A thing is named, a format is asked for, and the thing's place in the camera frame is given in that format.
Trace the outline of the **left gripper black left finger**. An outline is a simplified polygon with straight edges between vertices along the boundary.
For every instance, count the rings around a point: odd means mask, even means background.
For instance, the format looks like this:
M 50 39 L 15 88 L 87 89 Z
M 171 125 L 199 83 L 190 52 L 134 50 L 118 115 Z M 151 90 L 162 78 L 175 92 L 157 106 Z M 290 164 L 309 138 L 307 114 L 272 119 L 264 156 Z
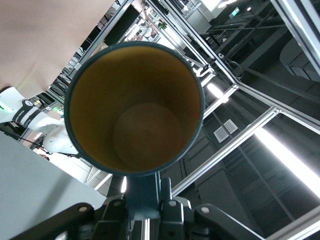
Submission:
M 77 203 L 15 236 L 16 240 L 125 240 L 129 232 L 126 201 L 116 197 L 95 210 Z

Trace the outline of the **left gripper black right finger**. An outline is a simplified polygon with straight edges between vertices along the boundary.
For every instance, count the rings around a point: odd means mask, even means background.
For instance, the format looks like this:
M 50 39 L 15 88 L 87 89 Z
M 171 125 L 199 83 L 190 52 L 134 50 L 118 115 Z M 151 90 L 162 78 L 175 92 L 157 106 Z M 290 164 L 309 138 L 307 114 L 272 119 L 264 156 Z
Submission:
M 263 237 L 212 204 L 194 209 L 183 197 L 172 197 L 171 180 L 160 180 L 160 240 L 262 240 Z

